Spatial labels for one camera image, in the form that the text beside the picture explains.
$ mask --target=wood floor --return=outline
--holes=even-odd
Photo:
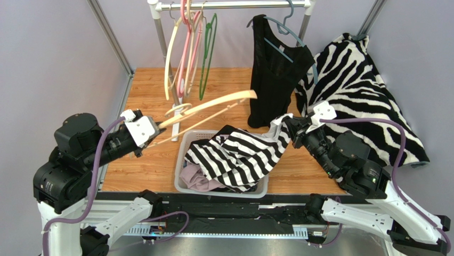
[[[191,95],[185,99],[185,102],[197,106],[229,93],[248,90],[251,71],[250,68],[212,68],[203,101],[199,101],[198,86],[194,86]],[[140,109],[144,115],[151,116],[158,122],[166,119],[164,113],[171,107],[172,100],[166,101],[164,95],[164,69],[137,69],[126,109]],[[182,122],[182,130],[224,107],[209,108],[202,114]],[[200,125],[197,129],[219,130],[224,124],[230,124],[249,132],[267,132],[267,127],[252,129],[247,125],[249,113],[249,101],[246,101]],[[289,107],[289,113],[298,115],[294,97]],[[170,135],[171,130],[167,130],[156,139],[156,142],[168,138]],[[174,172],[180,141],[167,142],[147,149],[140,158],[124,157],[109,164],[102,190],[142,191],[149,189],[155,192],[177,192],[174,187]],[[323,169],[304,148],[294,149],[289,145],[269,175],[269,194],[344,194],[333,180],[328,179]]]

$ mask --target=zebra print pillow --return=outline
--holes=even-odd
[[[400,165],[425,165],[429,158],[424,146],[386,89],[372,58],[366,52],[368,43],[368,36],[353,39],[350,34],[343,34],[317,54],[314,59],[319,81],[314,86],[313,76],[308,75],[296,86],[298,110],[306,114],[307,106],[328,100],[339,119],[372,117],[395,121],[404,127],[407,136]],[[381,166],[394,164],[400,146],[400,135],[396,128],[382,123],[327,124],[325,127],[331,141],[348,130],[370,146],[370,160]]]

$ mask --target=white wall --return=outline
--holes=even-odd
[[[0,1],[0,254],[39,255],[32,179],[65,118],[115,118],[127,76],[87,1]]]
[[[131,66],[163,67],[161,48],[147,0],[99,0],[99,2]],[[304,43],[315,55],[340,34],[345,32],[356,34],[373,2],[374,0],[318,0]],[[266,14],[282,21],[290,13],[290,9],[205,10],[205,16],[211,20],[214,12],[218,15],[218,28],[212,67],[252,67],[253,31],[250,27],[246,28],[246,24],[258,14]],[[172,13],[173,17],[178,19],[179,12]],[[288,27],[296,34],[299,33],[303,15],[304,9],[297,8],[294,16],[287,20]],[[168,43],[174,21],[168,11],[161,14],[161,19]],[[176,54],[172,56],[173,66],[180,62],[185,31],[186,28],[181,26],[175,41]],[[278,37],[290,46],[296,44],[291,35]]]
[[[399,170],[399,185],[430,212],[454,220],[452,10],[453,1],[388,1],[370,31],[368,52],[431,160]],[[454,232],[448,235],[454,241]]]

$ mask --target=pink cloth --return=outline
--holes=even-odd
[[[224,185],[216,180],[208,180],[198,164],[187,163],[187,166],[181,171],[180,179],[189,189],[208,192],[215,188],[225,188]]]

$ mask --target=laundry basket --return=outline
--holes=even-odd
[[[182,193],[189,193],[189,194],[198,194],[198,195],[207,195],[207,196],[224,196],[224,197],[241,197],[241,198],[261,198],[265,196],[268,190],[268,175],[265,176],[257,183],[257,189],[254,192],[244,192],[240,193],[232,193],[232,192],[198,192],[192,189],[189,189],[186,184],[180,179],[180,173],[183,170],[183,163],[184,163],[184,155],[189,149],[191,142],[195,140],[201,139],[211,139],[217,131],[211,130],[189,130],[183,136],[183,140],[181,141],[180,151],[178,153],[178,159],[176,161],[176,168],[175,168],[175,188],[176,190]]]

